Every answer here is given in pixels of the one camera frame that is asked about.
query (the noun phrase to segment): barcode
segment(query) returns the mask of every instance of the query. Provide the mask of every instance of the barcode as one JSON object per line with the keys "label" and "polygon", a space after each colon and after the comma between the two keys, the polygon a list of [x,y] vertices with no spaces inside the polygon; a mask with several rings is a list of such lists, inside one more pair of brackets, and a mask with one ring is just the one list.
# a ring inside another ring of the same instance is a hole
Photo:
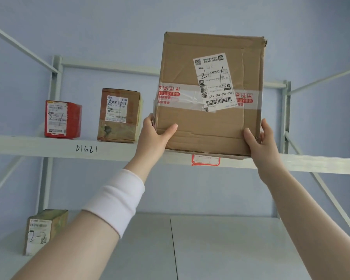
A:
{"label": "barcode", "polygon": [[210,106],[210,105],[216,105],[216,104],[226,103],[226,102],[231,102],[231,101],[232,101],[231,97],[224,97],[224,98],[219,98],[219,99],[213,99],[213,100],[206,101],[206,105]]}
{"label": "barcode", "polygon": [[200,81],[199,81],[199,86],[200,86],[200,89],[201,89],[202,98],[207,98],[207,92],[206,92],[206,88],[205,88],[205,82],[204,82],[203,80],[200,80]]}
{"label": "barcode", "polygon": [[30,227],[46,227],[47,224],[34,224],[34,223],[30,223]]}

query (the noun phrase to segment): white sleeve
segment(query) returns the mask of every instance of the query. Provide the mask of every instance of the white sleeve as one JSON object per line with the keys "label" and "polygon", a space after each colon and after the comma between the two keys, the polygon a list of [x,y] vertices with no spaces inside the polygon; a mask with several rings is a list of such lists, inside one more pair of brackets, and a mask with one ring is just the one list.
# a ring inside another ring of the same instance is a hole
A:
{"label": "white sleeve", "polygon": [[105,220],[122,237],[144,191],[143,181],[131,171],[122,169],[83,209]]}

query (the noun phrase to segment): package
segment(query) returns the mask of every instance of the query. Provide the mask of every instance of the package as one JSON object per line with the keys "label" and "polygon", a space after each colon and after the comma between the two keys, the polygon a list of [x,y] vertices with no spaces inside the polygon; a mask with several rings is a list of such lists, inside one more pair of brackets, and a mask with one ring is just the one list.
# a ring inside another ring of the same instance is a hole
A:
{"label": "package", "polygon": [[154,126],[178,130],[167,149],[249,156],[249,128],[260,142],[264,37],[166,32]]}
{"label": "package", "polygon": [[36,254],[65,227],[67,210],[45,209],[27,220],[23,255]]}
{"label": "package", "polygon": [[143,99],[140,92],[104,88],[97,140],[121,143],[137,141],[142,107]]}
{"label": "package", "polygon": [[69,139],[80,137],[82,124],[81,105],[47,100],[45,107],[44,136]]}

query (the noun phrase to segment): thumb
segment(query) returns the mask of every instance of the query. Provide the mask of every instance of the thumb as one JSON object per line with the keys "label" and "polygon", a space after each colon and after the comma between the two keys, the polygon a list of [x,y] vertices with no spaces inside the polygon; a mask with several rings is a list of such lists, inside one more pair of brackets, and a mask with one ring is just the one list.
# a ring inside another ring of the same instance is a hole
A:
{"label": "thumb", "polygon": [[253,149],[255,149],[257,146],[259,146],[259,143],[255,140],[255,137],[248,128],[244,129],[244,139],[249,145],[251,151],[253,151]]}
{"label": "thumb", "polygon": [[166,142],[174,135],[176,130],[178,129],[177,124],[173,124],[169,127],[161,136],[166,140]]}

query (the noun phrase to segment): white paper label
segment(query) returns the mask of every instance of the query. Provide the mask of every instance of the white paper label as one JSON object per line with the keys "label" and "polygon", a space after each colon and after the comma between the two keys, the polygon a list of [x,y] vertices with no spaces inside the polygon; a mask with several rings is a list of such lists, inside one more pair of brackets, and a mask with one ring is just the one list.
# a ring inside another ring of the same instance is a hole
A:
{"label": "white paper label", "polygon": [[193,59],[205,111],[237,106],[225,53]]}
{"label": "white paper label", "polygon": [[47,105],[47,133],[66,135],[67,103],[48,101]]}
{"label": "white paper label", "polygon": [[125,123],[128,98],[107,96],[105,121]]}
{"label": "white paper label", "polygon": [[51,226],[51,220],[30,219],[26,255],[34,255],[45,246],[51,236]]}

